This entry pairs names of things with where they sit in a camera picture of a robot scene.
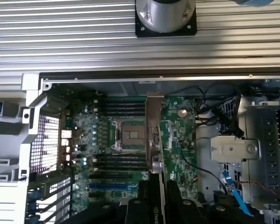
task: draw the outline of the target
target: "circuit board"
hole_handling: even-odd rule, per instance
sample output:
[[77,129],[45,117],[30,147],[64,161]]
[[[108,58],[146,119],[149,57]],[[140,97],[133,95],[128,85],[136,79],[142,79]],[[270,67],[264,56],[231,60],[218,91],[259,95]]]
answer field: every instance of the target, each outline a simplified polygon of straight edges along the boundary
[[[146,97],[94,97],[71,105],[66,123],[73,130],[73,214],[91,202],[120,202],[136,197],[138,181],[148,179],[145,101]],[[188,136],[195,125],[193,106],[192,99],[166,97],[161,112],[165,176],[178,182],[184,198],[196,198],[197,194],[192,182],[196,169],[183,162],[178,141],[188,139],[190,150],[185,147],[183,152],[189,162],[196,164],[195,143]]]

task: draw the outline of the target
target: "screw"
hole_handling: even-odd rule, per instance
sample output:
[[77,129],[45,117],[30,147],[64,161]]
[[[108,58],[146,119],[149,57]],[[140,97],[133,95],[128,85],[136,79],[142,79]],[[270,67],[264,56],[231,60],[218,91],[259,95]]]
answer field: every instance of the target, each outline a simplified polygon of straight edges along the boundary
[[190,201],[183,201],[183,204],[185,204],[185,205],[191,205],[192,203],[190,202]]
[[256,150],[257,150],[256,147],[253,146],[253,145],[248,145],[247,146],[247,152],[250,153],[250,154],[256,153]]
[[225,209],[224,207],[222,207],[222,206],[217,206],[216,209],[217,209],[218,211],[225,211],[225,210],[226,210],[226,209]]

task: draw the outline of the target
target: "metal side panel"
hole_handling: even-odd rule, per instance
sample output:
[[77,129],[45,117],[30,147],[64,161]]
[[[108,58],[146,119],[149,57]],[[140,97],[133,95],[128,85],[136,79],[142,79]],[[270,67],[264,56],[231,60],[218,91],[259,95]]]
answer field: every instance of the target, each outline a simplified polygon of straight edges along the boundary
[[137,39],[134,0],[0,0],[0,97],[24,72],[280,67],[280,0],[196,8],[196,36]]

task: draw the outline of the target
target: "red wire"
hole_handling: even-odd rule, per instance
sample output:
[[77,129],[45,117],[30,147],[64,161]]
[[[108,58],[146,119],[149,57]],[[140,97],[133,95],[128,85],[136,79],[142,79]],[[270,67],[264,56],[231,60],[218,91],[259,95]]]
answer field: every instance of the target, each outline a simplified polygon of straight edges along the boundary
[[280,195],[278,195],[275,191],[273,191],[272,189],[269,189],[267,188],[265,185],[261,184],[261,183],[256,183],[256,182],[253,182],[253,181],[235,181],[237,183],[249,183],[249,184],[253,184],[253,185],[256,185],[256,186],[259,186],[265,190],[268,190],[270,191],[271,193],[273,193],[274,195],[276,195],[277,197],[280,198]]

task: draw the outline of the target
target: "motherboard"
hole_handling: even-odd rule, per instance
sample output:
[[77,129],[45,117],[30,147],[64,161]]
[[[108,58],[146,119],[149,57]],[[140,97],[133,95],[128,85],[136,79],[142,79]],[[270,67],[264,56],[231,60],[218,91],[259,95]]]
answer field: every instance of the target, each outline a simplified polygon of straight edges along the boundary
[[[69,107],[66,128],[72,130],[70,167],[73,214],[92,202],[120,202],[137,196],[138,182],[148,179],[145,140],[147,97],[79,99]],[[197,171],[193,127],[194,100],[165,97],[162,102],[160,138],[166,180],[177,181],[183,198],[196,198]]]

